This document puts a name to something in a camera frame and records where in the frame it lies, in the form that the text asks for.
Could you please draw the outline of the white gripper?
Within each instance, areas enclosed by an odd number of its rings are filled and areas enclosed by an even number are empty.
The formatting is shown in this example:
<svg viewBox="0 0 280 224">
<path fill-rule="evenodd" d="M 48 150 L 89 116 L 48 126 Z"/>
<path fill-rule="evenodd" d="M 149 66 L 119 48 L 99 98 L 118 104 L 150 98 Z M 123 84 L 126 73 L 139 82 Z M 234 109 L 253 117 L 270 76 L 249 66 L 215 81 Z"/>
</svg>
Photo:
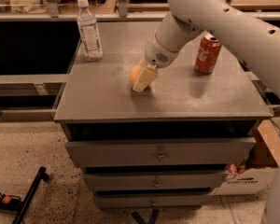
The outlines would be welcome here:
<svg viewBox="0 0 280 224">
<path fill-rule="evenodd" d="M 158 69 L 147 63 L 156 65 L 158 68 L 165 68 L 176 59 L 178 54 L 179 52 L 165 49 L 159 44 L 156 36 L 152 35 L 145 47 L 145 58 L 142 58 L 132 69 L 133 90 L 142 92 L 158 77 Z"/>
</svg>

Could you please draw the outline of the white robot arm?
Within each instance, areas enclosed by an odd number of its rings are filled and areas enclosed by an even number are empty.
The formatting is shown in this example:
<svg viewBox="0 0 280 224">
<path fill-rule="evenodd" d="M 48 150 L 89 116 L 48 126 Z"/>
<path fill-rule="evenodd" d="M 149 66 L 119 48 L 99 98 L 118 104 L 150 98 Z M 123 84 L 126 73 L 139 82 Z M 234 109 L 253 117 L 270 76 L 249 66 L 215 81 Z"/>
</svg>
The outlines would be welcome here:
<svg viewBox="0 0 280 224">
<path fill-rule="evenodd" d="M 146 45 L 134 91 L 143 91 L 190 40 L 208 32 L 280 98 L 280 28 L 226 0 L 168 0 L 168 6 L 170 11 Z"/>
</svg>

